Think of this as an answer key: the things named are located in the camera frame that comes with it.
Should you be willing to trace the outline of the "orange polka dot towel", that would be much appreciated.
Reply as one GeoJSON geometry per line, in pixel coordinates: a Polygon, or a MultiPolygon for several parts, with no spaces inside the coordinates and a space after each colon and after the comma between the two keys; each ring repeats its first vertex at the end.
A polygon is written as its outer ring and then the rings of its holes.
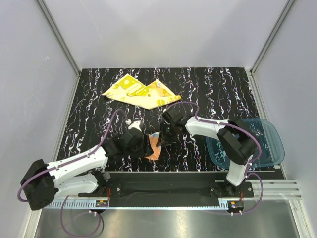
{"type": "Polygon", "coordinates": [[[160,132],[148,134],[146,138],[148,139],[146,146],[147,151],[144,157],[152,161],[159,160],[162,151],[162,146],[160,145],[160,132]]]}

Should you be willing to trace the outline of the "yellow patterned towel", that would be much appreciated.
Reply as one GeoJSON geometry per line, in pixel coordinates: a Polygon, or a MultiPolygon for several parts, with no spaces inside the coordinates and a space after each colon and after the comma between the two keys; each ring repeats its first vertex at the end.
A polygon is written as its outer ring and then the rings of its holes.
{"type": "Polygon", "coordinates": [[[145,86],[130,74],[116,81],[103,93],[103,96],[146,110],[165,106],[181,99],[180,95],[174,94],[159,80],[145,86]]]}

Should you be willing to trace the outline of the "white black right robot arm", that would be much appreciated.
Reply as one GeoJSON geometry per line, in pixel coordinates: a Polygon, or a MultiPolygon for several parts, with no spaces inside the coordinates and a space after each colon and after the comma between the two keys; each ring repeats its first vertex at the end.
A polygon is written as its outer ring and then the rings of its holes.
{"type": "Polygon", "coordinates": [[[178,136],[184,134],[219,141],[230,164],[225,181],[210,184],[211,197],[241,196],[251,160],[256,150],[261,149],[258,140],[242,119],[213,120],[197,115],[186,116],[175,108],[166,109],[162,118],[157,146],[170,145],[178,136]]]}

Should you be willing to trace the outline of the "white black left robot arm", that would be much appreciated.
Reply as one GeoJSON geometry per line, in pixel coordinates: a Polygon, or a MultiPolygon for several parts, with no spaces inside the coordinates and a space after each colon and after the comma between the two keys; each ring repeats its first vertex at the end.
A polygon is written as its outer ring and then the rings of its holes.
{"type": "Polygon", "coordinates": [[[151,156],[154,138],[145,133],[141,121],[134,121],[122,134],[102,137],[98,145],[80,154],[49,163],[36,160],[20,182],[18,200],[36,211],[68,195],[102,196],[107,190],[106,179],[94,170],[123,157],[151,156]]]}

